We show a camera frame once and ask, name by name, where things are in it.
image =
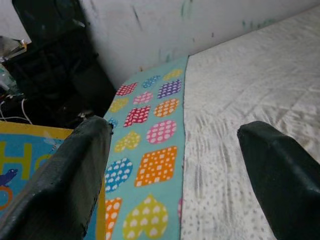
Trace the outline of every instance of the yellow border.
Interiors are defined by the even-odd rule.
[[[98,198],[98,209],[95,223],[95,239],[105,240],[106,238],[106,206],[105,206],[105,178],[103,176],[101,190]]]
[[[55,139],[65,139],[73,130],[49,126],[37,126],[23,123],[0,121],[0,134],[20,134],[44,137],[48,132]]]

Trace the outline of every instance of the white bedsheet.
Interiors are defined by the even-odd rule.
[[[256,120],[320,162],[320,6],[189,58],[182,240],[275,240],[237,138]]]

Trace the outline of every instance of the white cable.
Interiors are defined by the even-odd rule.
[[[2,113],[2,110],[1,110],[1,105],[4,104],[4,103],[5,103],[5,101],[2,101],[2,102],[0,103],[0,114],[1,114],[2,119],[4,119],[4,121],[6,122],[7,120],[6,120],[6,118],[4,117],[4,115],[3,115],[3,113]]]
[[[25,116],[25,118],[27,119],[27,121],[31,124],[31,125],[33,125],[32,124],[32,121],[30,120],[30,118],[28,118],[28,116],[27,116],[27,114],[26,114],[26,112],[25,112],[25,108],[24,108],[24,101],[25,101],[26,99],[24,98],[24,99],[22,99],[22,102],[21,102],[21,108],[22,108],[22,112],[23,112],[23,115]]]
[[[25,121],[28,121],[27,119],[23,118],[23,117],[20,117],[20,116],[8,116],[8,117],[0,117],[0,120],[3,119],[3,120],[6,120],[6,119],[21,119],[21,120],[25,120]]]

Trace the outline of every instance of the white wall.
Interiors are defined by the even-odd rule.
[[[20,31],[21,36],[17,20],[9,21],[7,14],[2,16],[7,12],[3,9],[7,1],[0,0],[0,35],[3,31]],[[80,2],[90,22],[100,63],[116,88],[136,72],[195,54],[320,4],[320,0]]]

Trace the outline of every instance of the mattress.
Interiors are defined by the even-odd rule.
[[[258,120],[320,163],[320,6],[189,58],[182,240],[275,240],[237,138]]]

